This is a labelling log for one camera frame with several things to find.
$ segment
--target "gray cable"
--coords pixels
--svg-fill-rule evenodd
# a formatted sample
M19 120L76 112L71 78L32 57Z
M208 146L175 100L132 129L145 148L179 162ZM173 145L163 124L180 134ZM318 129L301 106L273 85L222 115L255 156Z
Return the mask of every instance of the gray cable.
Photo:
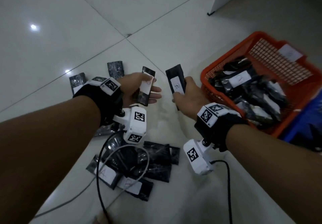
M143 171L143 173L142 173L142 175L138 178L138 179L136 179L132 184L130 184L129 186L127 186L126 188L124 188L120 193L119 193L119 195L118 196L116 196L116 198L107 206L107 209L114 203L114 201L124 192L124 191L126 191L127 189L129 189L131 186L133 186L134 184L136 184L143 176L144 176L144 174L147 172L147 168L148 168L148 166L149 166L149 162L150 162L150 156L149 156L149 153L148 153L148 151L145 149L145 148L142 148L142 147L139 147L139 146L137 146L137 145L134 145L134 144L128 144L128 145L123 145L123 146L120 146L120 147L118 147L117 149L115 149L108 157L107 157L107 159L104 161L104 163L102 164L102 167L101 167L101 169L99 170L99 173L102 171L102 169L103 169L103 166L106 164L106 162L110 159L110 157L116 152L116 151L118 151L119 149L121 149L121 148L125 148L125 147L135 147L135 148L138 148L138 149L142 149L142 150L144 150L146 153L147 153L147 166L145 167L145 169L144 169L144 171ZM50 209L50 210L47 210L47 211L45 211L45 212L42 212L42 213L40 213L40 214L38 214L38 215L35 215L35 217L34 217L34 219L35 218L38 218L38 217L40 217L40 216L43 216L43 215L45 215L45 214L48 214L49 212L52 212L52 211L54 211L54 210L57 210L57 209L59 209L60 207L63 207L63 206L65 206L65 205L67 205L67 204L69 204L70 202L72 202L72 201L74 201L76 198L78 198L86 189L88 189L88 187L92 184L92 182L95 180L95 178L96 178L96 176L90 181L90 183L82 190L82 191L80 191L79 192L79 194L77 194L75 197L73 197L73 198L71 198L70 200L68 200L68 201L66 201L66 202L64 202L64 203L62 203L62 204L60 204L60 205L57 205L56 207L54 207L54 208L52 208L52 209Z

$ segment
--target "forearm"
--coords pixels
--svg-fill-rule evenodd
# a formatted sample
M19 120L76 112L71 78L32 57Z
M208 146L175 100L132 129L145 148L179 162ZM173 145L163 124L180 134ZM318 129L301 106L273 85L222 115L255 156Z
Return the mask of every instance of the forearm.
M322 157L247 125L233 126L228 150L297 223L321 223Z
M0 123L3 223L27 223L33 218L99 123L98 107L85 96Z

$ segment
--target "person's left hand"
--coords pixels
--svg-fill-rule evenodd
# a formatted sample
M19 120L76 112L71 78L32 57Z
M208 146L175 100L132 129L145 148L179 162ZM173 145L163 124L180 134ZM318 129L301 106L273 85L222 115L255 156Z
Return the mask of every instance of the person's left hand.
M149 81L150 79L150 76L141 72L125 75L118 79L118 82L121 84L121 91L124 93L123 108L128 108L131 104L136 103L136 101L133 100L133 94L139 89L142 81ZM161 92L161 88L155 86L151 87L149 104L156 103L157 99L162 97L161 94L155 92Z

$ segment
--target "person's right arm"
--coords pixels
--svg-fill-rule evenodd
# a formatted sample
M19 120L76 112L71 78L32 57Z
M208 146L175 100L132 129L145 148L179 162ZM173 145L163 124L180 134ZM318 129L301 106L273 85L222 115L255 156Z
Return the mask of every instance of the person's right arm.
M183 114L196 120L209 102L191 77L185 95L174 93ZM228 150L296 223L322 223L322 157L248 125L234 125Z

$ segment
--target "wristband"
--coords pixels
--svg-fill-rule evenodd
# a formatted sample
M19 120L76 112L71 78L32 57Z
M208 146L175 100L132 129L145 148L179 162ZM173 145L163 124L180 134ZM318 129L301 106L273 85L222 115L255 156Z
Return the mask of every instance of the wristband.
M202 135L203 145L219 148L220 152L226 151L226 136L233 125L248 124L240 114L231 108L217 103L203 106L197 114L195 128Z
M86 82L73 98L81 95L91 98L101 113L99 126L109 125L115 115L123 114L123 93L120 86L121 84L112 77L97 76Z

